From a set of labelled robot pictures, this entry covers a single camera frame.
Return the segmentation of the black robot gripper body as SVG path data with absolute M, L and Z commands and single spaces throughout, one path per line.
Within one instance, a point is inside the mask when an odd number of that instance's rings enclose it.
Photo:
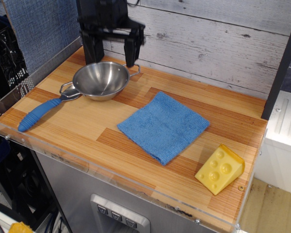
M 78 0 L 77 9 L 82 35 L 145 44 L 146 26 L 129 18 L 126 0 Z

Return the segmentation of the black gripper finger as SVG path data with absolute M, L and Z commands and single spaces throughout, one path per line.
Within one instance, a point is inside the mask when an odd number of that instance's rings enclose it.
M 104 57 L 103 41 L 96 35 L 81 31 L 86 64 L 98 63 Z
M 133 67 L 135 61 L 139 58 L 140 46 L 141 42 L 138 35 L 130 35 L 124 40 L 124 51 L 127 67 Z

